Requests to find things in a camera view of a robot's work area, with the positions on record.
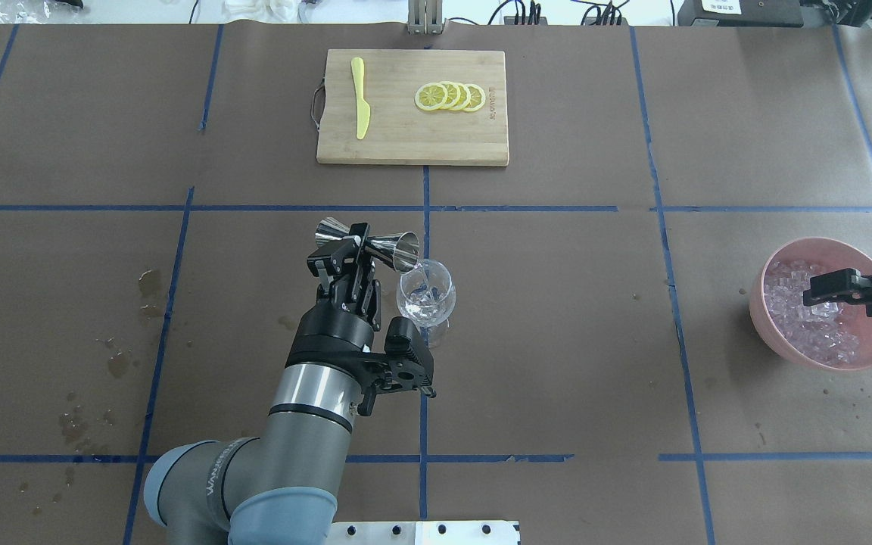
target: water stain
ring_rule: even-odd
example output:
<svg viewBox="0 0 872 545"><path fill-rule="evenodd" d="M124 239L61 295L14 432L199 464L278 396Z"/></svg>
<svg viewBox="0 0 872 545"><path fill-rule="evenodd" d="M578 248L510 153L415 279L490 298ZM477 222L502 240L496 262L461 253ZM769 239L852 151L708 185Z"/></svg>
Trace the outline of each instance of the water stain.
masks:
<svg viewBox="0 0 872 545"><path fill-rule="evenodd" d="M83 441L80 441L79 443L76 443L76 445L73 445L73 449L76 450L76 454L83 454L85 452L89 452L90 450L92 450L92 448L91 448L92 446L93 446L93 439L84 438Z"/></svg>
<svg viewBox="0 0 872 545"><path fill-rule="evenodd" d="M107 360L107 370L114 378L120 378L127 373L127 368L130 366L130 360L124 352L117 352L117 355L110 356Z"/></svg>
<svg viewBox="0 0 872 545"><path fill-rule="evenodd" d="M164 289L164 284L160 280L160 270L150 269L142 273L139 280L136 280L136 286L139 287L141 297L156 297Z"/></svg>
<svg viewBox="0 0 872 545"><path fill-rule="evenodd" d="M145 317L146 319L151 318L159 318L163 316L164 311L162 308L156 306L156 304L145 304L143 307L139 308L139 315Z"/></svg>
<svg viewBox="0 0 872 545"><path fill-rule="evenodd" d="M83 438L89 424L83 421L79 414L64 412L59 416L59 428L62 430L63 438L66 438L66 443L70 444Z"/></svg>
<svg viewBox="0 0 872 545"><path fill-rule="evenodd" d="M278 318L278 323L281 324L288 331L294 331L298 328L298 323L295 322L290 316L282 316Z"/></svg>

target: sticker label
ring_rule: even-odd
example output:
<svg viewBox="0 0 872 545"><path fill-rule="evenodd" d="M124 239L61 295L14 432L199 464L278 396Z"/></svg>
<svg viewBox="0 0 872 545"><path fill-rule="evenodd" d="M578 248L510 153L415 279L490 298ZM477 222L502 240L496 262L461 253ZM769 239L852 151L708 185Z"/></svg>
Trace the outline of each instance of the sticker label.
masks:
<svg viewBox="0 0 872 545"><path fill-rule="evenodd" d="M742 14L738 0L702 0L702 10L712 11L713 14Z"/></svg>

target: white mounting plate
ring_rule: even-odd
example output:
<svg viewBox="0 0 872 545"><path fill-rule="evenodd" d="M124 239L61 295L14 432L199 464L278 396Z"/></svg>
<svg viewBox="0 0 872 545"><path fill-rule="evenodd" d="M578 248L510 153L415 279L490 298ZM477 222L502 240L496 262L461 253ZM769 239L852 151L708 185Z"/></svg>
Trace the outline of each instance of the white mounting plate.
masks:
<svg viewBox="0 0 872 545"><path fill-rule="evenodd" d="M396 527L399 534L394 534ZM354 534L349 535L349 528ZM334 523L325 545L520 545L519 528L513 521Z"/></svg>

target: water droplet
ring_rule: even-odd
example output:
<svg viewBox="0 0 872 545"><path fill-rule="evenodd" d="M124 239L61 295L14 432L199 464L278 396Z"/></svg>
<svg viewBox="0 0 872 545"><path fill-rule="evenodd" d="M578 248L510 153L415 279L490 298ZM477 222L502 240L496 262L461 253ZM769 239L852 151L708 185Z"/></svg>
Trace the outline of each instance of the water droplet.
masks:
<svg viewBox="0 0 872 545"><path fill-rule="evenodd" d="M136 282L136 286L139 287L139 294L141 297L154 297L156 294L160 293L160 290L163 290L163 283L160 282L160 270L159 269L150 269L147 272L142 273L139 276L139 280Z"/></svg>
<svg viewBox="0 0 872 545"><path fill-rule="evenodd" d="M110 375L113 375L114 378L124 376L127 372L128 365L130 365L130 360L127 359L124 352L117 352L117 355L111 356L111 358L107 360L107 370L110 370Z"/></svg>
<svg viewBox="0 0 872 545"><path fill-rule="evenodd" d="M76 410L73 410L73 414L64 412L59 415L59 428L62 430L63 438L66 438L66 443L69 444L79 441L88 430L89 424L79 416L79 413L76 413Z"/></svg>
<svg viewBox="0 0 872 545"><path fill-rule="evenodd" d="M278 318L278 323L288 331L294 331L298 327L298 323L290 316L281 316Z"/></svg>
<svg viewBox="0 0 872 545"><path fill-rule="evenodd" d="M139 308L139 315L145 317L146 319L150 318L159 318L163 316L164 312L160 310L156 304L145 304L143 307Z"/></svg>

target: lemon slice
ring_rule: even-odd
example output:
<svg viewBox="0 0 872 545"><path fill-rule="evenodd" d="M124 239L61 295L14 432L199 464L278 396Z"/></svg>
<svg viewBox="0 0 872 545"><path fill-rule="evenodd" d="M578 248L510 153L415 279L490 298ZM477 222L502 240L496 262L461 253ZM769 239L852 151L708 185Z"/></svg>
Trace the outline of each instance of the lemon slice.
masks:
<svg viewBox="0 0 872 545"><path fill-rule="evenodd" d="M441 86L446 87L447 92L450 93L449 98L446 99L446 104L443 104L443 107L440 107L440 110L449 110L451 107L459 104L459 98L462 96L463 86L456 82L440 82Z"/></svg>
<svg viewBox="0 0 872 545"><path fill-rule="evenodd" d="M459 98L456 100L456 103L454 103L453 106L449 106L449 107L445 106L445 108L447 110L460 111L460 110L463 110L463 108L466 107L467 104L470 104L471 93L470 93L470 88L467 86L467 84L466 83L457 83L456 86L459 87L459 90L460 90Z"/></svg>
<svg viewBox="0 0 872 545"><path fill-rule="evenodd" d="M426 83L416 90L416 107L422 111L435 111L446 106L450 91L442 83Z"/></svg>
<svg viewBox="0 0 872 545"><path fill-rule="evenodd" d="M470 100L463 111L477 111L484 107L484 104L487 104L487 93L482 87L474 83L467 83L466 91L470 94Z"/></svg>

